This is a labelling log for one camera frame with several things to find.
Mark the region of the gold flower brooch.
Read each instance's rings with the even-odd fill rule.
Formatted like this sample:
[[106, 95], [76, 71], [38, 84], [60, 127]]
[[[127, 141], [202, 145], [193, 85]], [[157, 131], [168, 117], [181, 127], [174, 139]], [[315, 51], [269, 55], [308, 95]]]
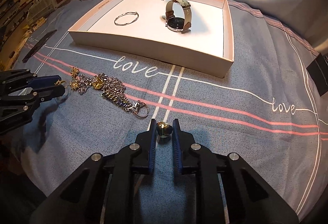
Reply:
[[71, 67], [70, 75], [72, 78], [78, 77], [79, 73], [80, 73], [80, 70], [78, 67], [76, 67], [76, 66]]
[[72, 91], [77, 91], [80, 87], [80, 82], [78, 80], [72, 80], [69, 83], [69, 86], [70, 86]]

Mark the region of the small black box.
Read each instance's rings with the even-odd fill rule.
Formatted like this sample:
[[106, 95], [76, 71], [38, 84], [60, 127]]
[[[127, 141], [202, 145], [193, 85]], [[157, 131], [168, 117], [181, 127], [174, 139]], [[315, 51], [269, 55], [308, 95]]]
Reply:
[[324, 99], [327, 99], [328, 92], [328, 67], [327, 56], [321, 53], [307, 66], [307, 71], [311, 76], [318, 93]]

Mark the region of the blue striped love bedsheet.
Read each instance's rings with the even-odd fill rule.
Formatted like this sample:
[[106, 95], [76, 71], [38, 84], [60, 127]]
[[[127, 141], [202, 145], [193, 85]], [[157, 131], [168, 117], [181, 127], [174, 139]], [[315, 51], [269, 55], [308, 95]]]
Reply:
[[[106, 73], [126, 85], [150, 118], [173, 122], [196, 142], [248, 162], [303, 219], [327, 186], [327, 101], [306, 68], [315, 53], [278, 21], [238, 2], [229, 3], [235, 61], [224, 78], [117, 51], [80, 46], [68, 29], [102, 0], [73, 0], [50, 15], [25, 43], [24, 56], [47, 32], [55, 34], [16, 69], [70, 79]], [[91, 154], [117, 153], [146, 131], [139, 119], [89, 90], [43, 103], [22, 128], [17, 155], [30, 180], [52, 193]]]

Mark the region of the pink shallow cardboard tray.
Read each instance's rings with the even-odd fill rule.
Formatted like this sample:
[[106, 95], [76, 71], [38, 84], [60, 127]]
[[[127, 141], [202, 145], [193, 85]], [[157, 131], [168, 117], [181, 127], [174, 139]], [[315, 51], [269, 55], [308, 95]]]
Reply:
[[79, 45], [139, 55], [223, 78], [234, 62], [227, 0], [187, 0], [191, 27], [184, 33], [165, 23], [170, 0], [103, 0], [70, 28]]

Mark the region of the white chair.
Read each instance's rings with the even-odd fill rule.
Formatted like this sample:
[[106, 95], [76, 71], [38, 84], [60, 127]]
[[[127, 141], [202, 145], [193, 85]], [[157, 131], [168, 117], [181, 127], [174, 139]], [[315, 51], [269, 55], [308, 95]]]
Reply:
[[71, 0], [36, 0], [28, 10], [28, 27], [34, 32], [34, 25], [41, 19], [48, 17], [55, 10], [68, 4]]

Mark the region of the gold round earring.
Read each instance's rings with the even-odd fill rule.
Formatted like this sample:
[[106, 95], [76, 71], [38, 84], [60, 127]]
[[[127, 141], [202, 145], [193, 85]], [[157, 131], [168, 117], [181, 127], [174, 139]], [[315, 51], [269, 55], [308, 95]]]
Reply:
[[156, 130], [160, 138], [166, 138], [172, 134], [173, 127], [167, 122], [157, 122]]
[[97, 80], [92, 82], [92, 86], [96, 90], [101, 90], [103, 88], [103, 85], [104, 85], [104, 82], [100, 78], [98, 78]]

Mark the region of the black smartphone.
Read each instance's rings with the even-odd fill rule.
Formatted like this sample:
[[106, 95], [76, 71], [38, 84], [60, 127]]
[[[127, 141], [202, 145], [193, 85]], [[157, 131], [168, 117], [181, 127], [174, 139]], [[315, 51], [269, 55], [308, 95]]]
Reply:
[[27, 53], [27, 55], [22, 59], [22, 63], [26, 63], [32, 56], [34, 56], [41, 48], [44, 46], [44, 44], [48, 41], [49, 38], [51, 38], [55, 33], [57, 32], [57, 29], [52, 30], [45, 34], [39, 42], [35, 44], [35, 46]]

